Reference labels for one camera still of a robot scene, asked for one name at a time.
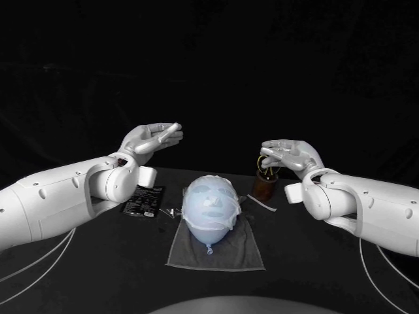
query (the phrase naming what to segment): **black table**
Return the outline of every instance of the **black table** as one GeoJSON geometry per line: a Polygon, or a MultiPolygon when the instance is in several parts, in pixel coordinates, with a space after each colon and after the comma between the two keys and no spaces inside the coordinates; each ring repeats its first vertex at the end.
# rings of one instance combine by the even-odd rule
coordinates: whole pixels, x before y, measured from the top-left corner
{"type": "MultiPolygon", "coordinates": [[[[230,180],[251,194],[254,176],[158,168],[166,185],[161,208],[181,208],[181,190],[203,175],[230,180]]],[[[326,307],[340,313],[399,313],[375,290],[359,255],[357,238],[313,219],[304,204],[288,204],[279,179],[269,207],[242,203],[266,271],[194,271],[166,266],[179,220],[130,217],[119,206],[78,227],[68,250],[47,275],[6,304],[0,313],[148,313],[209,296],[265,296],[326,307]]],[[[65,235],[11,248],[0,256],[0,278],[29,265],[65,235]]],[[[45,273],[62,249],[20,275],[0,283],[0,302],[45,273]]],[[[419,314],[419,300],[373,244],[363,241],[372,278],[392,302],[419,314]]]]}

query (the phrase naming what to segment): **snack package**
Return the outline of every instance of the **snack package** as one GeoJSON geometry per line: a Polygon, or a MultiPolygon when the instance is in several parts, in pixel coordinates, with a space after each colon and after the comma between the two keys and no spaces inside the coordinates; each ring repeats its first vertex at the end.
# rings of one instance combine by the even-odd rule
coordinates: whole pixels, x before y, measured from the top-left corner
{"type": "Polygon", "coordinates": [[[145,188],[137,185],[134,194],[121,206],[119,212],[134,217],[154,218],[160,211],[160,202],[163,195],[164,186],[145,188]]]}

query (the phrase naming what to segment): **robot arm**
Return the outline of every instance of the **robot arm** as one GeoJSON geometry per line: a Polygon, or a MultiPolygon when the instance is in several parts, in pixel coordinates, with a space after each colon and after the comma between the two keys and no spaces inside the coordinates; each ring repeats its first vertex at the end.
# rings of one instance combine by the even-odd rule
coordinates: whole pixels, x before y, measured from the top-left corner
{"type": "MultiPolygon", "coordinates": [[[[265,147],[261,152],[287,166],[287,151],[265,147]]],[[[292,155],[291,164],[300,164],[295,174],[301,175],[304,170],[304,177],[301,183],[284,188],[288,202],[302,202],[317,220],[324,220],[380,247],[419,257],[419,190],[343,175],[314,165],[311,155],[310,158],[300,155],[300,159],[292,155]]]]}
{"type": "MultiPolygon", "coordinates": [[[[145,150],[135,151],[150,157],[154,149],[181,139],[181,133],[173,136],[180,125],[156,125],[161,126],[158,135],[145,139],[150,132],[128,141],[132,149],[147,144],[145,150]]],[[[137,185],[153,187],[156,170],[140,166],[138,158],[145,161],[119,149],[107,157],[34,173],[0,190],[0,251],[70,231],[125,202],[137,185]]]]}

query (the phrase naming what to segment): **black background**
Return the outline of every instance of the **black background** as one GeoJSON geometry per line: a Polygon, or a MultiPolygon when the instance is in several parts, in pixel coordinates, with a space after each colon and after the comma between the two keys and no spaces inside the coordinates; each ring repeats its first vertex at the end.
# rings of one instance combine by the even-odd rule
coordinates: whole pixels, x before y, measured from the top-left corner
{"type": "Polygon", "coordinates": [[[419,0],[0,1],[0,189],[156,122],[148,166],[254,175],[300,139],[419,188],[419,0]]]}

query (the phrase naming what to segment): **robotic hand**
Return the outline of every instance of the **robotic hand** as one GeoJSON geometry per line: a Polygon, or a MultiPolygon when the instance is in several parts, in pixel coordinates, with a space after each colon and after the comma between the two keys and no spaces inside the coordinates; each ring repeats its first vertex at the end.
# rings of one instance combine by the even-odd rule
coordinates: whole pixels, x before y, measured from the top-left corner
{"type": "Polygon", "coordinates": [[[183,139],[174,123],[138,126],[118,152],[49,169],[0,190],[0,251],[55,237],[127,201],[137,185],[154,185],[143,165],[153,153],[183,139]]]}
{"type": "Polygon", "coordinates": [[[317,220],[405,255],[419,257],[419,190],[341,175],[324,168],[304,141],[262,143],[262,168],[288,167],[301,183],[285,186],[290,203],[304,203],[317,220]],[[356,219],[347,215],[356,213],[356,219]]]}

